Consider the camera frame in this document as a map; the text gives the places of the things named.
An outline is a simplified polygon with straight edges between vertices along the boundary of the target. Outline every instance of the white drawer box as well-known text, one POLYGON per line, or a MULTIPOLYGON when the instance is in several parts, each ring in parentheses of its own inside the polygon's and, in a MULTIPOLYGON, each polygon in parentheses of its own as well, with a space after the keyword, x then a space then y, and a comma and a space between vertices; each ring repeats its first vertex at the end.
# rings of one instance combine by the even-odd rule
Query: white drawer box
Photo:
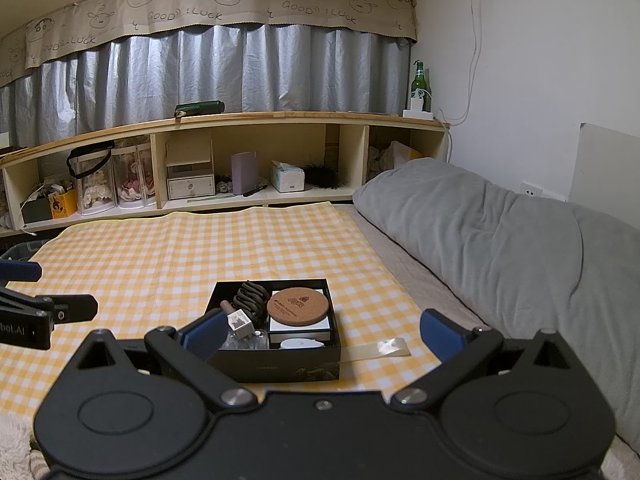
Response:
POLYGON ((169 200, 190 196, 213 195, 213 176, 195 176, 192 178, 172 178, 166 181, 169 200))

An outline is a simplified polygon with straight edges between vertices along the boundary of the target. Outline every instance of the white label tape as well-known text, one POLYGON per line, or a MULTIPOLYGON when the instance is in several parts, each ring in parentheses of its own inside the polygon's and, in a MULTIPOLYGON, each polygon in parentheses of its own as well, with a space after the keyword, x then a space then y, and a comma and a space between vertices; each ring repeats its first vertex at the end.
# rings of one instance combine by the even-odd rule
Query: white label tape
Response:
POLYGON ((352 361, 364 361, 366 359, 379 359, 381 357, 404 357, 411 355, 406 341, 402 337, 383 339, 375 343, 367 343, 345 347, 342 349, 343 363, 352 361))

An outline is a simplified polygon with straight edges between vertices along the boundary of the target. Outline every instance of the gray comforter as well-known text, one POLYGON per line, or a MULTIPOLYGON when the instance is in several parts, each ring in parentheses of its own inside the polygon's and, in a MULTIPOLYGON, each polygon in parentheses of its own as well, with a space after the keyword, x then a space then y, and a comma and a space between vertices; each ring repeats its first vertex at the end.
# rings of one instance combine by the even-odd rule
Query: gray comforter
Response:
POLYGON ((430 158, 385 171, 353 202, 505 335, 559 330, 640 450, 639 230, 430 158))

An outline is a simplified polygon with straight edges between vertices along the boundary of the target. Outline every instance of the electrical outlet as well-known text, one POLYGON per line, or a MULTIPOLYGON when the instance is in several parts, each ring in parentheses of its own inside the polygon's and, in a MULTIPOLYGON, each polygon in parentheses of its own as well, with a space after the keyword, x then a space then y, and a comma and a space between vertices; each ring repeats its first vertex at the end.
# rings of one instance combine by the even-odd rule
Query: electrical outlet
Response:
POLYGON ((520 193, 529 196, 542 196, 542 188, 536 187, 529 182, 521 182, 520 193))

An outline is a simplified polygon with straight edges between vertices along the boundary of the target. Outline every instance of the blue gripper pad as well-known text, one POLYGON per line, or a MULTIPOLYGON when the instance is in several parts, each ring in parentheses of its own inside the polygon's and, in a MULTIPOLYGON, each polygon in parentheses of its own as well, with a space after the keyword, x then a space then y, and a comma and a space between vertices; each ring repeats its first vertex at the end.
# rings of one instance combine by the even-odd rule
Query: blue gripper pad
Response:
POLYGON ((437 310, 428 308, 420 316, 420 337, 441 361, 451 359, 466 346, 470 334, 437 310))
POLYGON ((3 282, 37 282, 42 268, 37 262, 0 260, 0 280, 3 282))
POLYGON ((180 344, 185 350, 206 361, 224 344, 228 330, 226 314, 218 308, 210 310, 180 330, 180 344))

